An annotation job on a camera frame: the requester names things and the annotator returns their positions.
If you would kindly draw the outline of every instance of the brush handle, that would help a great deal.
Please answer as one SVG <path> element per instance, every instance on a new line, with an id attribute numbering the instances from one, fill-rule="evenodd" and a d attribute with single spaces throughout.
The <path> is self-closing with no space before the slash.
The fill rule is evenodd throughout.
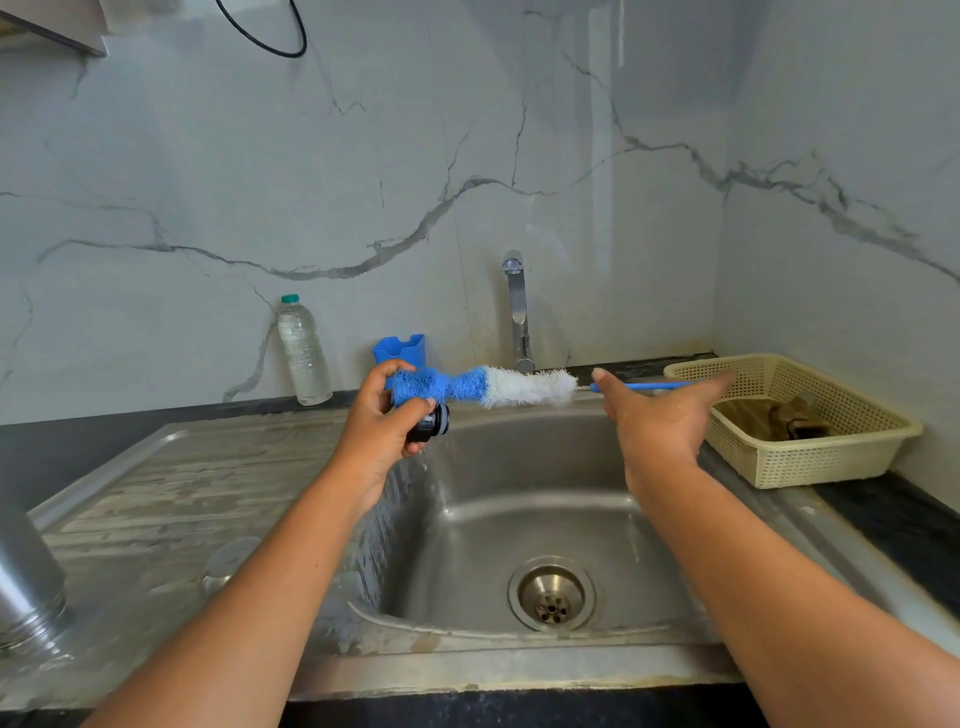
<path id="1" fill-rule="evenodd" d="M 627 389 L 634 392 L 650 392 L 655 389 L 679 389 L 687 384 L 693 384 L 692 381 L 639 381 L 633 384 L 627 384 Z M 590 385 L 590 392 L 599 392 L 600 387 L 593 383 Z"/>

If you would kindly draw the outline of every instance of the blue bristles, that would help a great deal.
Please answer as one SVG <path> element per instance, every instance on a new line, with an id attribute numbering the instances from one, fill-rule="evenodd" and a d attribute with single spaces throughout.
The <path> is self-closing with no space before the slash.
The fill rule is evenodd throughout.
<path id="1" fill-rule="evenodd" d="M 415 372 L 397 372 L 391 377 L 394 407 L 414 397 L 447 400 L 480 401 L 487 395 L 486 367 L 476 367 L 461 375 L 450 376 L 430 367 Z"/>

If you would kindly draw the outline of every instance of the blue plastic container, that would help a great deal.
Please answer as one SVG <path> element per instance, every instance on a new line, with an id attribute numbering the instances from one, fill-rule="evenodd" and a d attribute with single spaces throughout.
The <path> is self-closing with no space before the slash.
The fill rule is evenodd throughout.
<path id="1" fill-rule="evenodd" d="M 410 341 L 400 341 L 395 336 L 380 339 L 373 347 L 373 358 L 379 364 L 387 359 L 403 359 L 415 367 L 426 366 L 426 336 L 415 333 Z"/>

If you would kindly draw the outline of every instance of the plastic bottle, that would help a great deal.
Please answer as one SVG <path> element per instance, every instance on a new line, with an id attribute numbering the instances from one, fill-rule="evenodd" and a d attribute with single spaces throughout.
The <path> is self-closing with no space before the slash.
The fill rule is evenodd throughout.
<path id="1" fill-rule="evenodd" d="M 280 301 L 283 307 L 276 316 L 276 326 L 287 352 L 297 401 L 306 406 L 325 402 L 333 396 L 333 390 L 313 314 L 300 303 L 296 293 L 283 296 Z"/>

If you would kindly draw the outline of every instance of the white bristles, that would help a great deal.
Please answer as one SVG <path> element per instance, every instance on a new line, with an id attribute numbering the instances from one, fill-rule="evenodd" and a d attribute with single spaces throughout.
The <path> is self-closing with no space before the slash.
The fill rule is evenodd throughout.
<path id="1" fill-rule="evenodd" d="M 562 369 L 523 375 L 507 369 L 484 367 L 487 370 L 485 407 L 506 404 L 567 404 L 573 399 L 577 380 Z"/>

